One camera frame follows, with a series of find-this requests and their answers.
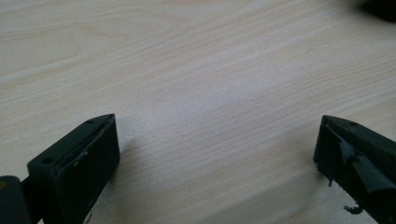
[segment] black plastic object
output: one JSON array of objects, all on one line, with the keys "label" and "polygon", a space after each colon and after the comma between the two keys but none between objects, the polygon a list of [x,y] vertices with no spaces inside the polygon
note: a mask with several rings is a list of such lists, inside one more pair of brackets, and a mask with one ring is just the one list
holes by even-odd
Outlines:
[{"label": "black plastic object", "polygon": [[314,161],[380,224],[396,223],[396,143],[346,119],[323,116]]},{"label": "black plastic object", "polygon": [[0,223],[83,223],[119,161],[115,116],[87,120],[29,161],[22,182],[0,177]]}]

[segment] light wood surface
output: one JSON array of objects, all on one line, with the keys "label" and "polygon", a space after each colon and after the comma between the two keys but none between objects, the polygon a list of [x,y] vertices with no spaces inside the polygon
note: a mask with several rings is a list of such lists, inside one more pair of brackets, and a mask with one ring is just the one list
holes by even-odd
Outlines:
[{"label": "light wood surface", "polygon": [[0,175],[115,113],[91,223],[375,223],[312,161],[323,114],[396,139],[396,26],[353,0],[0,3]]}]

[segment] black plastic housing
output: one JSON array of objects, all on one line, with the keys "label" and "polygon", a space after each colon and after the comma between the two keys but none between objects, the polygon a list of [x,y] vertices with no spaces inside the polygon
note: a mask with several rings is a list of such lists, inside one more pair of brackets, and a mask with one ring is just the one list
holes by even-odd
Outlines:
[{"label": "black plastic housing", "polygon": [[378,223],[396,223],[396,143],[356,122],[323,116],[314,161]]}]

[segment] dark object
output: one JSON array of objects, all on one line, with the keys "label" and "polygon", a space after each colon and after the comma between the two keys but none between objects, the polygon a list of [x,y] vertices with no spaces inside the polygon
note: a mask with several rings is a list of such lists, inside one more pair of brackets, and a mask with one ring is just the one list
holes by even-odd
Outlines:
[{"label": "dark object", "polygon": [[396,223],[396,143],[358,123],[323,116],[314,161],[376,222]]},{"label": "dark object", "polygon": [[115,116],[82,123],[29,161],[22,182],[0,177],[0,223],[83,223],[119,161]]},{"label": "dark object", "polygon": [[396,22],[396,0],[369,0],[359,9],[384,21]]}]

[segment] wood grain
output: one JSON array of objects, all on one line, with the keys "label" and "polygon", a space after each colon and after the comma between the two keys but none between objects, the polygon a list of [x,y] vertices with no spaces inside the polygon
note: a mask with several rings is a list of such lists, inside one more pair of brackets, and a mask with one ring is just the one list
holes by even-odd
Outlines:
[{"label": "wood grain", "polygon": [[374,223],[312,162],[323,114],[396,139],[396,27],[359,3],[2,1],[0,175],[115,113],[91,223]]}]

